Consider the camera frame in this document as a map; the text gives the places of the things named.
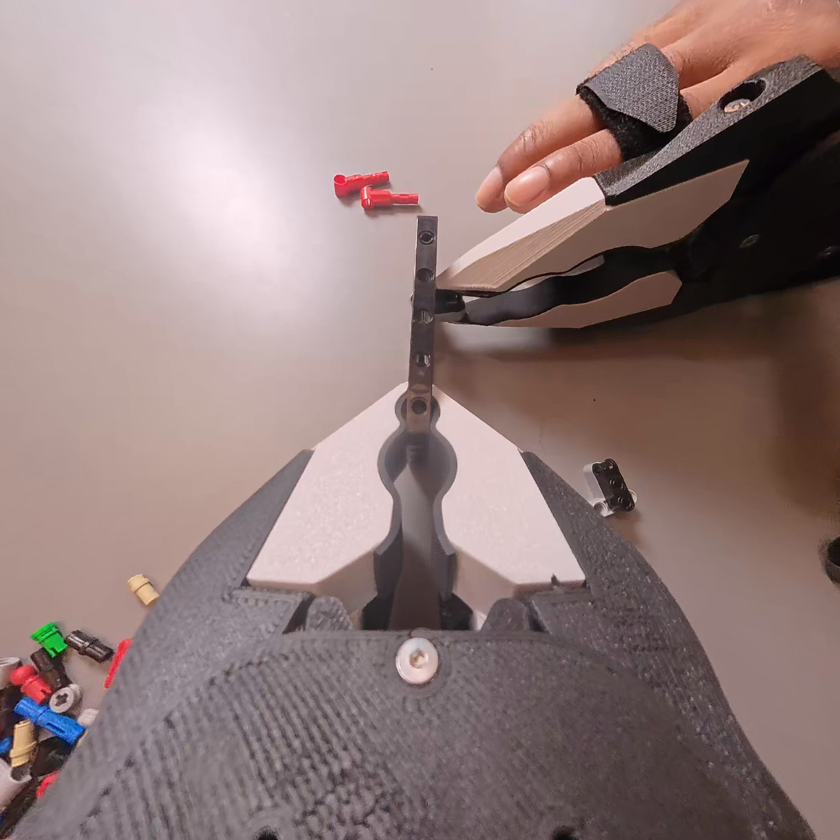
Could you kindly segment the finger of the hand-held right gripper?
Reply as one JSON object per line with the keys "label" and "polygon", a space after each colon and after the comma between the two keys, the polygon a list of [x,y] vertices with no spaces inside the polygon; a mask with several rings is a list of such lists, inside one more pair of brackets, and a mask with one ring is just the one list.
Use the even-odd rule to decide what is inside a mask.
{"label": "finger of the hand-held right gripper", "polygon": [[748,163],[619,205],[608,205],[595,179],[584,178],[458,257],[437,275],[437,289],[503,292],[528,279],[544,257],[543,272],[562,274],[612,249],[675,242],[732,197]]}
{"label": "finger of the hand-held right gripper", "polygon": [[671,255],[618,248],[563,273],[535,276],[465,305],[474,326],[584,329],[668,306],[681,288]]}

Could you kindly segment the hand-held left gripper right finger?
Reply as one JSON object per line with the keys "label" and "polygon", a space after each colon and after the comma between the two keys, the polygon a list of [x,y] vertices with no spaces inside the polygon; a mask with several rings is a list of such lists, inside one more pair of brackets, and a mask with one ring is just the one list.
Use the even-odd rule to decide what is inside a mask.
{"label": "hand-held left gripper right finger", "polygon": [[436,430],[456,461],[442,499],[454,595],[487,616],[504,597],[583,585],[585,573],[519,447],[442,391],[434,394]]}

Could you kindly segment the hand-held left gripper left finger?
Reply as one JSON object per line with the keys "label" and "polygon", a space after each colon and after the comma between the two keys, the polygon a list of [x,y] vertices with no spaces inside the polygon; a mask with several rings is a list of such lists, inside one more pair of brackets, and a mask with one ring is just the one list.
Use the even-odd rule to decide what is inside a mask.
{"label": "hand-held left gripper left finger", "polygon": [[406,384],[312,450],[247,573],[255,588],[337,598],[348,612],[390,602],[403,571]]}

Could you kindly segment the grey and black lego assembly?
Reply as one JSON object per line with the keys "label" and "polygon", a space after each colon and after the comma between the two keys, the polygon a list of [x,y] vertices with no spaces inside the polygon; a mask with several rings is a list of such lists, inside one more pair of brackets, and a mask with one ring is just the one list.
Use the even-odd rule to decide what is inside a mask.
{"label": "grey and black lego assembly", "polygon": [[629,489],[614,458],[606,458],[583,468],[588,500],[603,518],[629,513],[636,507],[637,496]]}

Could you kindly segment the black rectangular lego frame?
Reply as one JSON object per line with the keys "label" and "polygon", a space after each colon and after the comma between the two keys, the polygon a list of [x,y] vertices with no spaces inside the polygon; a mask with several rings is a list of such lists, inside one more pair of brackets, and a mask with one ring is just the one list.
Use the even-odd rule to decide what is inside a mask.
{"label": "black rectangular lego frame", "polygon": [[421,215],[416,224],[405,426],[414,459],[427,448],[433,415],[435,277],[438,219]]}

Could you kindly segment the red lego axle pin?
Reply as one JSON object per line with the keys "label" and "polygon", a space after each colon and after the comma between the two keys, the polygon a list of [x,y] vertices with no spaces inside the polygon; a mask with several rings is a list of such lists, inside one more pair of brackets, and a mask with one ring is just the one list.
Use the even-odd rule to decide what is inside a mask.
{"label": "red lego axle pin", "polygon": [[360,204],[366,212],[389,207],[417,207],[419,196],[415,193],[392,192],[373,185],[364,185],[360,191]]}

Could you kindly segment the red lego ring connector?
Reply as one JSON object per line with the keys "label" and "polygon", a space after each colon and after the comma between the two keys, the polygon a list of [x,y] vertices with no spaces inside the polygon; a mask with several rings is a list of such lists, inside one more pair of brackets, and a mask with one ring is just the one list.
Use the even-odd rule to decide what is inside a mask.
{"label": "red lego ring connector", "polygon": [[345,198],[361,194],[365,187],[382,187],[390,184],[388,171],[378,171],[365,174],[342,175],[333,177],[333,190],[336,197]]}

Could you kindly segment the pile of small lego pieces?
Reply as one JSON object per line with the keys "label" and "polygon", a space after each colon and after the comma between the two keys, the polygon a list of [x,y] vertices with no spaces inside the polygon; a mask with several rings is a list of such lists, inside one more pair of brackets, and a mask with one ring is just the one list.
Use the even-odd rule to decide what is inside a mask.
{"label": "pile of small lego pieces", "polygon": [[107,666],[103,688],[114,681],[133,639],[116,647],[77,629],[64,633],[46,623],[30,636],[36,648],[26,659],[1,665],[1,836],[11,837],[23,816],[54,784],[98,716],[82,687],[70,677],[73,653]]}

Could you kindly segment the person's right hand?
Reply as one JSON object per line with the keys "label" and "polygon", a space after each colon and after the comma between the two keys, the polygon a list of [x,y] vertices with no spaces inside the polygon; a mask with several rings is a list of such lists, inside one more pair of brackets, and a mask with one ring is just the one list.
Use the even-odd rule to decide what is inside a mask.
{"label": "person's right hand", "polygon": [[[639,46],[660,49],[679,75],[693,118],[762,68],[806,56],[825,68],[839,64],[837,1],[679,2],[641,27],[595,71]],[[480,184],[485,213],[525,214],[585,177],[623,160],[619,144],[578,96],[533,122],[500,154]]]}

